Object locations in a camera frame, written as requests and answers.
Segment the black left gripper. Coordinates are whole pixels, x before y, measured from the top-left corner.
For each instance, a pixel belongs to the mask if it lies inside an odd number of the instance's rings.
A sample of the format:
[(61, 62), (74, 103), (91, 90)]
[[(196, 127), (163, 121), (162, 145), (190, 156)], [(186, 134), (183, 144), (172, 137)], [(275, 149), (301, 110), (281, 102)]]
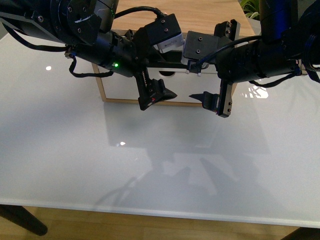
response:
[(136, 79), (138, 88), (138, 103), (142, 111), (154, 103), (172, 100), (177, 94), (165, 86), (163, 79), (150, 79), (148, 72), (149, 54), (152, 50), (147, 30), (145, 27), (139, 28), (131, 37), (131, 43), (135, 47), (135, 70), (133, 76)]

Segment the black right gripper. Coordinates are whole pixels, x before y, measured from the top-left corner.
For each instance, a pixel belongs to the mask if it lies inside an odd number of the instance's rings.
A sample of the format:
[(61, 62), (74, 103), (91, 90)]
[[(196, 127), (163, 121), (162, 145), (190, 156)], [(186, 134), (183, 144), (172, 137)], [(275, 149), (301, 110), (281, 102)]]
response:
[[(224, 21), (215, 26), (213, 35), (220, 38), (227, 37), (235, 41), (239, 39), (240, 28), (241, 24), (235, 19)], [(229, 117), (232, 109), (232, 86), (235, 76), (233, 49), (233, 46), (229, 46), (215, 57), (215, 68), (218, 77), (221, 79), (219, 94), (204, 91), (203, 93), (189, 95), (190, 98), (200, 101), (204, 109), (212, 112), (217, 111), (216, 114), (222, 118)]]

